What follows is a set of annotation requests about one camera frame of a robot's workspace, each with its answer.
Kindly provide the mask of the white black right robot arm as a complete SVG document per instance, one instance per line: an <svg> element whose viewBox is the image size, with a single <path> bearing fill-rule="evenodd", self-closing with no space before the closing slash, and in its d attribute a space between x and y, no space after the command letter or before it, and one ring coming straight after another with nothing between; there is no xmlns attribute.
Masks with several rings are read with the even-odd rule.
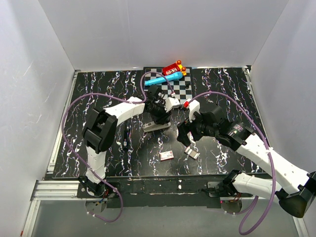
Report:
<svg viewBox="0 0 316 237"><path fill-rule="evenodd" d="M186 101L184 107L189 116L178 124L177 141L189 147L193 141L202 137L213 137L221 145L247 157L260 166L272 180L247 175L232 170L223 181L209 188L211 194L235 196L251 194L262 198L274 198L288 214L302 218L316 197L316 174L308 173L283 158L273 148L266 148L263 140L242 122L229 121L219 106L208 112L200 111L198 101Z"/></svg>

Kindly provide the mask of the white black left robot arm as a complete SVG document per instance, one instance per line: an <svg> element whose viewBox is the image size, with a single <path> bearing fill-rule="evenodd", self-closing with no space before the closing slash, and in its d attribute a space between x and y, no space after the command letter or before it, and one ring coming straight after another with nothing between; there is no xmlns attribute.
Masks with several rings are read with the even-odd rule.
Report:
<svg viewBox="0 0 316 237"><path fill-rule="evenodd" d="M145 96L132 96L127 101L104 110L93 109L82 132L89 168L85 176L79 177L88 194L98 198L106 191L102 183L105 179L106 152L111 147L116 129L121 123L142 113L149 113L152 121L143 125L145 133L169 128L172 110L179 106L180 102L174 95L164 98L162 89L152 85L145 92Z"/></svg>

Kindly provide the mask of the black silver stapler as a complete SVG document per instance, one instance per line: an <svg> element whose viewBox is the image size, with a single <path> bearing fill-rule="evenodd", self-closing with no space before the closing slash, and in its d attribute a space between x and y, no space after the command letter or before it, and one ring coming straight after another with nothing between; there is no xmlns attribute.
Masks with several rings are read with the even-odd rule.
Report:
<svg viewBox="0 0 316 237"><path fill-rule="evenodd" d="M156 130L166 129L163 125L156 125L153 121L146 123L143 125L143 131L145 133L152 132Z"/></svg>

